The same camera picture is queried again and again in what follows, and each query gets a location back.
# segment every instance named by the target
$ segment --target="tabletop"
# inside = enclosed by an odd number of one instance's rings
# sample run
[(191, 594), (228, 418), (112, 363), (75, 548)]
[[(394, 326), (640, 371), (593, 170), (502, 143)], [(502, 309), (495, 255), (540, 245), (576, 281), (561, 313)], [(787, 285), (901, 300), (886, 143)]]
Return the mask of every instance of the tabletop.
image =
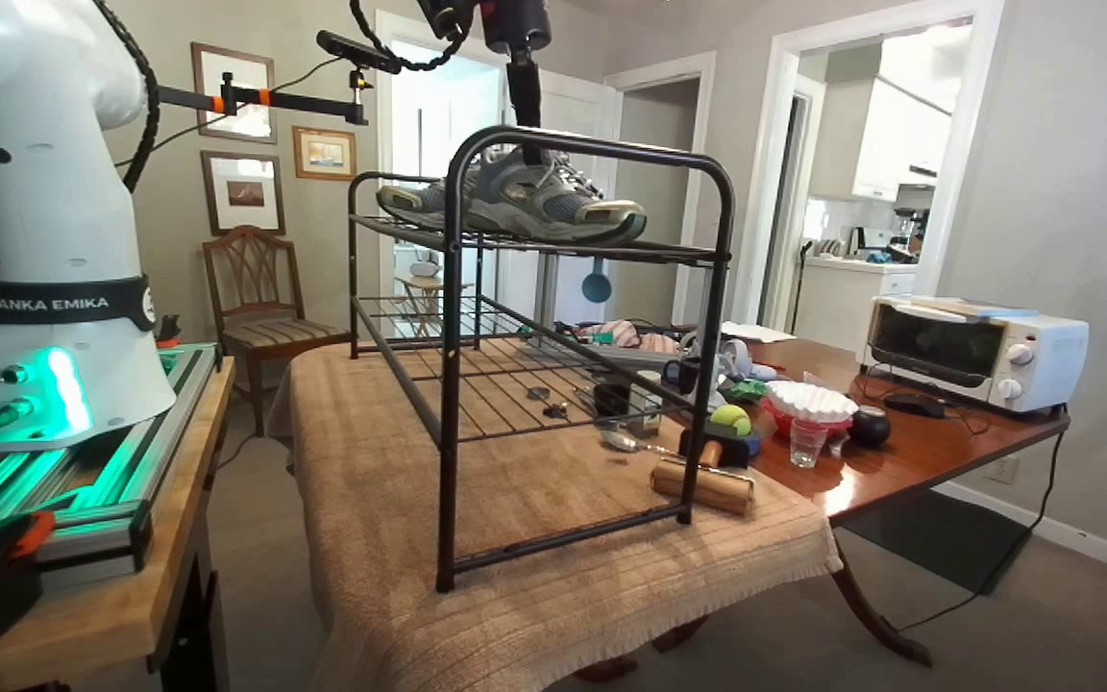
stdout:
[[(486, 400), (479, 384), (464, 384), (460, 425), (477, 418), (474, 430), (526, 408), (522, 396), (506, 413)], [(376, 355), (355, 363), (350, 350), (308, 350), (287, 371), (287, 413), (327, 616), (317, 682), (327, 687), (546, 687), (754, 594), (838, 568), (823, 510), (757, 481), (754, 525), (695, 507), (691, 527), (669, 521), (599, 536), (474, 568), (453, 594), (435, 594), (437, 445), (396, 375)], [(593, 425), (486, 435), (460, 441), (456, 457), (464, 555), (660, 504), (650, 464), (665, 463), (605, 450)]]
[[(854, 355), (819, 341), (750, 341), (750, 355), (760, 364), (775, 364), (786, 378), (811, 378), (874, 408), (891, 391), (914, 389), (906, 380), (860, 375)], [(851, 521), (1066, 430), (1062, 413), (1006, 414), (970, 400), (951, 400), (942, 418), (889, 413), (889, 425), (891, 440), (882, 450), (842, 445), (842, 457), (823, 453), (815, 468), (797, 468), (787, 463), (787, 441), (774, 440), (757, 457), (757, 468), (786, 489), (819, 499), (830, 521)]]

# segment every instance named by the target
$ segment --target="wire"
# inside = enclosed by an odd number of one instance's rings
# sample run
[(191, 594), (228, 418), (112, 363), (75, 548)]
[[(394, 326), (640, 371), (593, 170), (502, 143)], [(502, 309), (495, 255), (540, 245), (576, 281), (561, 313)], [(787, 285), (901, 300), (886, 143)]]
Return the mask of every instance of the wire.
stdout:
[(146, 170), (146, 158), (155, 156), (155, 143), (159, 143), (159, 127), (162, 127), (159, 88), (162, 85), (159, 85), (155, 67), (146, 63), (142, 45), (127, 32), (127, 24), (104, 0), (98, 0), (98, 8), (104, 17), (104, 24), (118, 34), (118, 43), (127, 45), (127, 56), (142, 76), (142, 88), (146, 88), (146, 122), (142, 122), (142, 135), (136, 143), (131, 166), (125, 175), (125, 185), (136, 188), (142, 170)]
[(335, 67), (335, 63), (338, 63), (338, 57), (327, 57), (327, 63), (310, 67), (308, 75), (300, 75), (300, 76), (291, 76), (291, 82), (280, 82), (273, 94), (291, 88), (291, 85), (303, 85), (308, 76), (317, 76), (318, 70), (327, 70), (327, 67)]
[(383, 57), (394, 57), (394, 63), (401, 63), (404, 70), (415, 70), (415, 75), (444, 70), (444, 67), (464, 45), (464, 38), (468, 38), (468, 32), (460, 32), (460, 34), (451, 38), (451, 45), (446, 45), (437, 57), (429, 57), (429, 63), (406, 63), (404, 56), (388, 49), (388, 45), (374, 34), (374, 26), (371, 26), (371, 18), (364, 18), (364, 13), (362, 13), (362, 0), (350, 0), (350, 13), (355, 13), (355, 18), (356, 18), (362, 34), (374, 43), (374, 49), (381, 49)]
[(230, 463), (239, 463), (251, 441), (254, 441), (254, 430), (248, 430), (248, 440), (239, 440), (230, 453), (214, 457), (214, 468), (228, 468)]
[(914, 632), (914, 627), (925, 627), (925, 622), (934, 622), (934, 618), (942, 618), (942, 616), (951, 616), (951, 613), (970, 607), (970, 603), (980, 600), (984, 594), (992, 594), (992, 586), (1001, 582), (1001, 575), (1019, 559), (1019, 551), (1032, 544), (1032, 536), (1041, 527), (1041, 521), (1047, 521), (1047, 510), (1050, 510), (1050, 495), (1052, 495), (1052, 486), (1056, 486), (1056, 453), (1062, 453), (1062, 441), (1066, 441), (1066, 430), (1070, 430), (1070, 408), (1062, 408), (1062, 414), (1066, 414), (1066, 428), (1062, 428), (1062, 435), (1052, 440), (1050, 478), (1047, 478), (1047, 494), (1041, 494), (1037, 514), (1023, 527), (1019, 544), (1010, 544), (1010, 551), (984, 575), (984, 587), (980, 587), (980, 594), (970, 594), (966, 600), (946, 603), (946, 607), (938, 607), (938, 613), (929, 613), (929, 616), (921, 616), (921, 618), (910, 618), (910, 622), (905, 622), (905, 627), (896, 627), (896, 632)]

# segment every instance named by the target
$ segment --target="shoe rack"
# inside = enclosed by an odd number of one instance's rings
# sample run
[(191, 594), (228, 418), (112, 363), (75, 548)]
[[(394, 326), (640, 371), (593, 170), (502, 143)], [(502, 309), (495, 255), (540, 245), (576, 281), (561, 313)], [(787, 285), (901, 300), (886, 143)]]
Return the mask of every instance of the shoe rack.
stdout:
[[(640, 166), (679, 166), (690, 175), (704, 175), (719, 193), (719, 221), (710, 245), (660, 245), (660, 244), (529, 244), (529, 238), (502, 238), (502, 236), (477, 236), (464, 227), (464, 179), (468, 162), (488, 147), (542, 147), (555, 156), (586, 156), (586, 158), (618, 158)], [(613, 143), (613, 138), (579, 138), (564, 131), (540, 131), (540, 127), (486, 127), (468, 135), (446, 170), (446, 223), (437, 230), (412, 227), (394, 216), (374, 216), (376, 185), (429, 185), (429, 179), (404, 179), (404, 175), (362, 175), (350, 185), (350, 355), (355, 357), (383, 357), (396, 375), (396, 384), (412, 400), (415, 418), (422, 418), (429, 441), (437, 445), (437, 576), (435, 587), (451, 594), (456, 575), (486, 568), (495, 560), (526, 559), (540, 551), (599, 540), (613, 530), (641, 527), (641, 525), (691, 525), (691, 494), (695, 494), (695, 464), (684, 475), (684, 489), (675, 499), (618, 514), (613, 525), (533, 536), (526, 544), (495, 548), (486, 555), (456, 555), (453, 514), (456, 514), (456, 481), (460, 481), (460, 445), (479, 440), (514, 440), (514, 435), (558, 435), (564, 428), (593, 428), (593, 400), (576, 396), (593, 389), (593, 380), (613, 378), (628, 380), (632, 389), (659, 396), (665, 414), (690, 430), (690, 457), (700, 457), (704, 425), (707, 425), (707, 396), (710, 389), (695, 389), (679, 396), (659, 380), (640, 378), (628, 364), (599, 357), (595, 350), (564, 340), (555, 330), (549, 317), (520, 317), (500, 300), (479, 294), (464, 294), (464, 285), (479, 285), (486, 249), (495, 255), (574, 255), (574, 259), (606, 259), (606, 263), (659, 263), (659, 267), (690, 267), (704, 272), (704, 304), (695, 317), (700, 322), (700, 375), (715, 364), (719, 318), (722, 318), (722, 288), (731, 267), (731, 227), (733, 227), (733, 193), (731, 179), (715, 158), (665, 152), (665, 147), (640, 147), (640, 143)], [(406, 317), (406, 298), (362, 298), (362, 236), (388, 236), (396, 244), (415, 244), (444, 255), (444, 309), (437, 330), (422, 330), (412, 340), (401, 330)], [(464, 263), (460, 249), (477, 249), (477, 279), (460, 279)], [(564, 413), (549, 414), (514, 414), (533, 404), (540, 391), (564, 391)], [(468, 400), (495, 400), (502, 418), (500, 428), (479, 428), (479, 414), (464, 408)]]

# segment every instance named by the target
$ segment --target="bowl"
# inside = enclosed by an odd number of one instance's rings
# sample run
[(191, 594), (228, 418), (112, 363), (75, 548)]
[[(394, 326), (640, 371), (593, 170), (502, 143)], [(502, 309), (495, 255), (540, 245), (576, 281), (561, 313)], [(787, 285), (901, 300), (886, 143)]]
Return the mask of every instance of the bowl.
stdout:
[(787, 440), (793, 418), (811, 418), (838, 440), (854, 428), (857, 400), (807, 380), (769, 380), (760, 413), (774, 418), (775, 440)]

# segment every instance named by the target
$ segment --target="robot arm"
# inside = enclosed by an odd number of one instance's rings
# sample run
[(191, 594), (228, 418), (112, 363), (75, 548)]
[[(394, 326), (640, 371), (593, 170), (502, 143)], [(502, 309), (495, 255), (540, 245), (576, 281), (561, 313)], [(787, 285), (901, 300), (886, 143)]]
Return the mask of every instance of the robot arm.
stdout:
[(173, 404), (136, 208), (104, 127), (142, 76), (98, 0), (0, 0), (0, 450), (46, 450)]

